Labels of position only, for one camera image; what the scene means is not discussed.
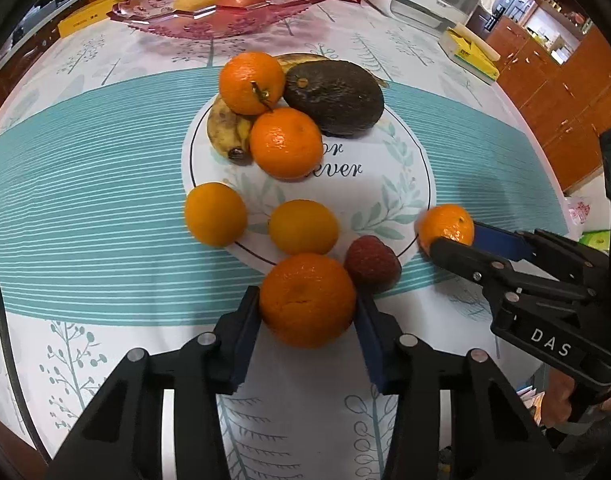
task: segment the orange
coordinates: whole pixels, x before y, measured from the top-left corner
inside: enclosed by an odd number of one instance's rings
[[[430,209],[419,222],[419,243],[429,254],[431,243],[444,236],[455,242],[472,245],[474,222],[470,214],[458,204],[437,205]]]
[[[284,343],[318,348],[345,332],[357,295],[347,271],[321,254],[297,254],[279,262],[261,284],[260,311]]]
[[[259,167],[275,178],[302,178],[323,158],[323,138],[311,118],[294,108],[277,108],[256,118],[250,151]]]
[[[283,95],[285,74],[265,52],[244,52],[229,60],[219,75],[219,93],[230,110],[259,115],[276,106]]]
[[[290,200],[272,211],[269,237],[287,254],[329,253],[339,239],[339,222],[313,200]]]
[[[233,244],[248,225],[242,198],[220,182],[207,182],[190,191],[184,214],[194,238],[212,247]]]

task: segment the tangerine stem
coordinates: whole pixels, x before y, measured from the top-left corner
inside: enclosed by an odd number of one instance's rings
[[[268,92],[261,90],[256,81],[252,81],[252,91],[256,95],[256,98],[261,102],[263,106],[265,106],[270,112],[272,111],[272,107],[268,105]]]

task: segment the black cable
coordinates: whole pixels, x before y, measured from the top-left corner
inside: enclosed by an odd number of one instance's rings
[[[10,341],[10,330],[8,329],[8,317],[5,314],[5,305],[3,303],[3,294],[0,290],[0,345],[3,348],[3,360],[5,361],[5,367],[8,370],[8,378],[12,385],[12,392],[14,393],[14,399],[18,405],[18,410],[28,430],[29,436],[34,443],[34,447],[41,454],[41,457],[46,464],[52,461],[52,457],[45,449],[41,437],[38,436],[38,431],[34,425],[34,420],[29,414],[28,404],[26,403],[25,397],[23,396],[23,389],[21,383],[18,380],[18,372],[16,371],[16,363],[14,362],[14,354],[12,353],[12,342]]]

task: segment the overripe banana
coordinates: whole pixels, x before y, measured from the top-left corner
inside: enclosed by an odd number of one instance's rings
[[[285,74],[287,74],[287,71],[290,70],[295,65],[298,65],[301,63],[307,63],[309,61],[324,61],[324,60],[330,59],[329,57],[320,56],[319,54],[282,54],[281,56],[274,56],[274,57],[281,65],[281,68],[283,69],[283,73]],[[372,75],[373,78],[375,78],[379,86],[381,86],[382,88],[388,88],[389,85],[387,81],[384,81],[380,77],[375,76],[374,74],[372,74],[372,72],[370,72],[370,74]]]
[[[207,117],[207,137],[220,155],[233,162],[243,162],[250,152],[252,121],[235,114],[221,96],[217,96]]]

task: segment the hand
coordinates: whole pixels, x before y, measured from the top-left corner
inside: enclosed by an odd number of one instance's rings
[[[565,422],[572,413],[569,397],[574,391],[574,379],[551,368],[548,387],[541,403],[541,423],[548,428]],[[611,412],[611,397],[601,404],[601,410]]]

